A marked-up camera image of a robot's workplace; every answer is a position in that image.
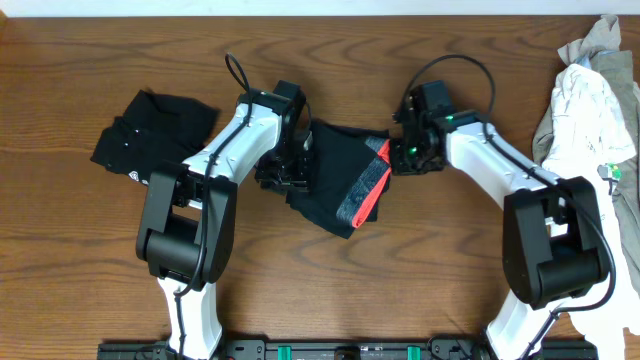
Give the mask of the black leggings red waistband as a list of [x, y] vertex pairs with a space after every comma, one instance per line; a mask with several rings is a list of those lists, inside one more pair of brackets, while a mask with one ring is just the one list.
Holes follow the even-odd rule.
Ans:
[[388, 189], [390, 134], [311, 124], [313, 162], [309, 191], [289, 192], [286, 203], [322, 229], [349, 238], [377, 220], [380, 196]]

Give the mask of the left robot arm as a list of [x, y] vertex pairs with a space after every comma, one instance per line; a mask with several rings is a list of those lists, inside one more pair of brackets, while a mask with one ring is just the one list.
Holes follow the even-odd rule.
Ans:
[[153, 358], [216, 354], [216, 283], [233, 248], [239, 185], [253, 173], [266, 190], [308, 190], [312, 133], [298, 125], [306, 103], [301, 87], [284, 80], [271, 92], [250, 89], [211, 143], [151, 173], [136, 255], [164, 291], [172, 329], [165, 343], [149, 346]]

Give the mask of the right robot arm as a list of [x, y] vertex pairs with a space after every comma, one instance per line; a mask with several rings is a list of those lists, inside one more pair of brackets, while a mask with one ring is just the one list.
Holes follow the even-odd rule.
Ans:
[[527, 359], [560, 314], [597, 309], [616, 269], [585, 178], [562, 178], [508, 144], [486, 116], [457, 111], [445, 84], [410, 83], [395, 122], [391, 167], [399, 176], [455, 168], [503, 211], [502, 268], [510, 291], [475, 358]]

